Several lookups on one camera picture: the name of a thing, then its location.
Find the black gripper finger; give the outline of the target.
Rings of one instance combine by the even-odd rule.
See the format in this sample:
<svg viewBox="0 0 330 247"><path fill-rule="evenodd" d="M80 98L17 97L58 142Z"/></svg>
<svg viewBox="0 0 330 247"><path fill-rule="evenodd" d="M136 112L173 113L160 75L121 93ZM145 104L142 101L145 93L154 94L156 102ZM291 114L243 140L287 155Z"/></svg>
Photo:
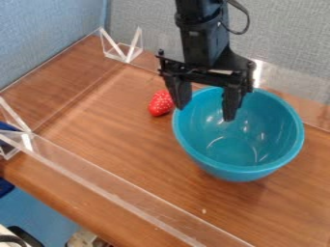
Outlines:
<svg viewBox="0 0 330 247"><path fill-rule="evenodd" d="M166 76L164 84L175 107L181 110L192 98L192 85L179 76Z"/></svg>
<svg viewBox="0 0 330 247"><path fill-rule="evenodd" d="M225 122L235 119L236 111L240 108L244 95L245 91L240 86L229 85L224 88L221 106L223 118Z"/></svg>

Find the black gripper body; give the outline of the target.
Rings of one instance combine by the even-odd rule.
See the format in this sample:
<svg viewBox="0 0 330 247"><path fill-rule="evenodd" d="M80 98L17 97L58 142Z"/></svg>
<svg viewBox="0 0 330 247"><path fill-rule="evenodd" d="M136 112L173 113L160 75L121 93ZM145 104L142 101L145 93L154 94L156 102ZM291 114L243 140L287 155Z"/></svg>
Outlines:
<svg viewBox="0 0 330 247"><path fill-rule="evenodd" d="M252 91L252 70L255 63L240 57L229 47L229 34L243 34L229 29L227 13L205 16L175 14L175 24L180 30L184 61L166 58L158 50L160 76L179 76L185 81L215 87L240 86Z"/></svg>

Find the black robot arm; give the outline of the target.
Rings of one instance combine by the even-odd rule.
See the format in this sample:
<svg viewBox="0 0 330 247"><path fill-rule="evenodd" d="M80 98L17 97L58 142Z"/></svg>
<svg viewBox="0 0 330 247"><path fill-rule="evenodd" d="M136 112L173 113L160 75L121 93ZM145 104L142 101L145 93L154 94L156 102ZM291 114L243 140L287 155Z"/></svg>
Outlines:
<svg viewBox="0 0 330 247"><path fill-rule="evenodd" d="M179 110L192 99L192 82L220 87L223 119L229 122L253 90L256 65L229 47L229 34L248 30L248 10L237 0L175 0L175 7L184 61L168 59L160 49L160 77Z"/></svg>

